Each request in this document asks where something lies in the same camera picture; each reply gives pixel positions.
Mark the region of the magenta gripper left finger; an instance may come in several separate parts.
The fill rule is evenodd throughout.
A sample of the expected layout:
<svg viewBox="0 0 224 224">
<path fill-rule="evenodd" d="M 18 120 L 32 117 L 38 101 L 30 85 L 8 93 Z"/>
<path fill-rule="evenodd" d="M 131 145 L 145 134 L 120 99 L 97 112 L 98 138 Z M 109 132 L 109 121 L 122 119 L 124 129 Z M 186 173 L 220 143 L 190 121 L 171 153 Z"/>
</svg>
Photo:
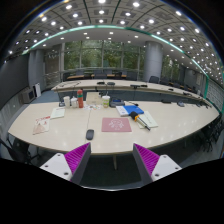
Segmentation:
<svg viewBox="0 0 224 224">
<path fill-rule="evenodd" d="M 66 154 L 56 153 L 41 169 L 79 185 L 90 155 L 91 144 L 87 143 Z"/>
</svg>

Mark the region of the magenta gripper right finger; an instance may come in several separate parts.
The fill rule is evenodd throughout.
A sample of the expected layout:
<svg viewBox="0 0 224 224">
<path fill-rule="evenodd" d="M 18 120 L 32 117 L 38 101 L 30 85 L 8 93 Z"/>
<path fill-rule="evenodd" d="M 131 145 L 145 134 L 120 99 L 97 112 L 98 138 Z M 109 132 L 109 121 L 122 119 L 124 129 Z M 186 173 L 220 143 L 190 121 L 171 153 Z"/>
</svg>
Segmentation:
<svg viewBox="0 0 224 224">
<path fill-rule="evenodd" d="M 133 156 L 144 185 L 181 170 L 181 167 L 168 155 L 159 156 L 136 143 L 133 144 Z"/>
</svg>

